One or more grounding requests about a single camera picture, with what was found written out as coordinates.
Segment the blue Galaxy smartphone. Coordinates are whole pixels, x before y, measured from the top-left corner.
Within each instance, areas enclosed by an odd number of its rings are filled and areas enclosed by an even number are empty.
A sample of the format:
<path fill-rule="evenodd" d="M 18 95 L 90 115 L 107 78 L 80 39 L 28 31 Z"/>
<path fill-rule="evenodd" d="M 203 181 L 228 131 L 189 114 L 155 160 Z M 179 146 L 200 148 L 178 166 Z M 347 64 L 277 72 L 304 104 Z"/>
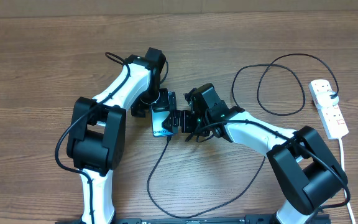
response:
<path fill-rule="evenodd" d="M 165 129 L 162 124 L 170 115 L 169 111 L 157 111 L 152 110 L 152 131 L 153 137 L 164 137 L 164 136 L 173 136 L 175 133 Z"/>

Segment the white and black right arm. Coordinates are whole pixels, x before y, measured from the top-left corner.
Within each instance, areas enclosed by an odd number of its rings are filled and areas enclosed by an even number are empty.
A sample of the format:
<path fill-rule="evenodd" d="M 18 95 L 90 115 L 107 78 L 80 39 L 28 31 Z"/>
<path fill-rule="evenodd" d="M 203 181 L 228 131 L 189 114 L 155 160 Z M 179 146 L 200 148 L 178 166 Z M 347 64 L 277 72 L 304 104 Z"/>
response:
<path fill-rule="evenodd" d="M 228 108 L 207 83 L 185 94 L 189 110 L 178 110 L 175 93 L 162 89 L 167 111 L 162 128 L 188 138 L 223 138 L 245 145 L 268 159 L 286 201 L 270 223 L 323 223 L 318 214 L 340 190 L 347 192 L 347 175 L 319 133 L 309 126 L 298 131 L 263 122 L 243 108 Z"/>

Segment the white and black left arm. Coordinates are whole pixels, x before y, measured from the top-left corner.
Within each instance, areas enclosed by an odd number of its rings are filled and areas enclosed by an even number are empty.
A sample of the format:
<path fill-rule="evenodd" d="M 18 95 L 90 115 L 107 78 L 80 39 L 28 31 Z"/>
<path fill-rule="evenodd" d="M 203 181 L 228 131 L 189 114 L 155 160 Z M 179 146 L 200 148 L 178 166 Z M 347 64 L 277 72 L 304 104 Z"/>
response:
<path fill-rule="evenodd" d="M 74 105 L 68 131 L 67 156 L 83 184 L 84 210 L 79 223 L 114 223 L 113 171 L 121 161 L 126 117 L 152 117 L 155 137 L 171 136 L 163 122 L 173 109 L 174 94 L 161 88 L 168 62 L 161 50 L 149 48 L 143 57 L 106 56 L 122 65 L 122 72 L 100 94 L 80 97 Z"/>

